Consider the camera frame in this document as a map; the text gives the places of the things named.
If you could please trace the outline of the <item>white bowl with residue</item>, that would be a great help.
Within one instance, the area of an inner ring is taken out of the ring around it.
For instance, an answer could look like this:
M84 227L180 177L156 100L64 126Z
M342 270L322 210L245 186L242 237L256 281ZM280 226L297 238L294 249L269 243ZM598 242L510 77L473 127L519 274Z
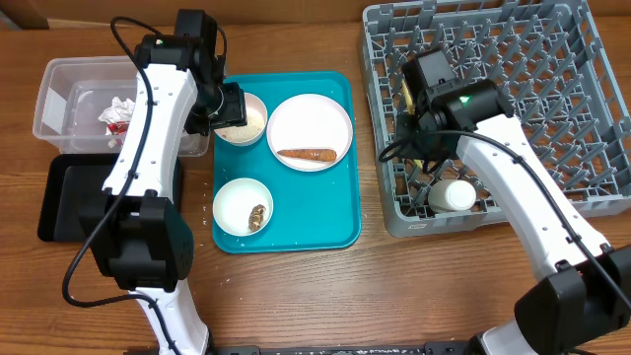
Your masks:
M248 146L262 137L268 120L264 102L251 93L245 93L246 125L221 128L215 131L218 138L235 145Z

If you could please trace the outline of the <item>yellow plastic spoon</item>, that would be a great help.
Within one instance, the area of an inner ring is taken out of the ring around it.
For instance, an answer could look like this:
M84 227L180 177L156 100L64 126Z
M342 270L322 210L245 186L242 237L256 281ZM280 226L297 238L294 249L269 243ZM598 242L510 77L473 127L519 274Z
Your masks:
M405 105L406 105L406 109L407 112L409 114L413 114L415 113L415 103L414 100L412 99L412 96L409 92L408 86L406 84L406 81L403 79L402 83L401 83L401 93L403 94L404 100L405 100ZM416 166L418 166L419 168L424 168L424 162L422 160L413 160L413 162L416 164Z

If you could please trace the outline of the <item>white plastic cup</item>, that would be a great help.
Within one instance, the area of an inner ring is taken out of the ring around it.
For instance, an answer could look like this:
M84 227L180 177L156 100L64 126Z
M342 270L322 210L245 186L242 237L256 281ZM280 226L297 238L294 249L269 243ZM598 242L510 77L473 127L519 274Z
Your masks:
M428 204L435 213L468 210L476 199L473 185L462 179L440 180L430 188L428 194Z

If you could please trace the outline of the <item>white napkin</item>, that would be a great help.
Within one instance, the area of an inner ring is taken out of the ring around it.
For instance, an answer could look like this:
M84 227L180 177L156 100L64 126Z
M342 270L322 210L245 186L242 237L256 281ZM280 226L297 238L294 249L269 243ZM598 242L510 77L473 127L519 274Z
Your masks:
M123 121L130 123L134 109L135 103L132 100L126 99L125 101L122 101L119 97L114 97L111 101L111 106L107 107L98 117L98 120L105 124L105 134L108 135L107 125L109 123ZM117 139L117 136L119 135L114 136L114 139L110 139L107 142L107 146L110 149L121 146L123 144L122 139Z

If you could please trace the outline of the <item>red foil wrapper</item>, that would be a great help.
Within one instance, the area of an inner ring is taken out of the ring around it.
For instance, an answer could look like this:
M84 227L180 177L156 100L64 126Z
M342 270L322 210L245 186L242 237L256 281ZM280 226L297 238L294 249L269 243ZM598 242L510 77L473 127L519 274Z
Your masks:
M128 126L129 126L129 123L125 121L109 123L107 125L107 134L108 135L121 135L127 131Z

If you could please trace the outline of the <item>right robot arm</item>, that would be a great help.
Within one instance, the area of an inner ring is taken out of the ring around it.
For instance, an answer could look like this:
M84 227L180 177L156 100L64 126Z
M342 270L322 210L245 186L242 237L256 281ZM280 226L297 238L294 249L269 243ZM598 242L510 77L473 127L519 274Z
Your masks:
M473 336L470 354L567 354L630 322L630 249L613 248L575 209L490 80L402 85L407 111L383 158L459 159L518 235L536 278L514 317Z

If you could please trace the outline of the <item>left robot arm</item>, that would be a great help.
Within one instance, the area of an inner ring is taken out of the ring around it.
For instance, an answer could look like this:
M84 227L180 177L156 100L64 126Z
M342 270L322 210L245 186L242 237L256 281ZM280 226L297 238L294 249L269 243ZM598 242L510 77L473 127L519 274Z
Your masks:
M194 239L175 206L174 182L184 133L245 124L244 92L225 83L216 37L145 35L131 51L138 87L130 126L103 195L81 218L88 237L80 252L123 291L100 303L138 302L162 354L204 354L210 346L187 282Z

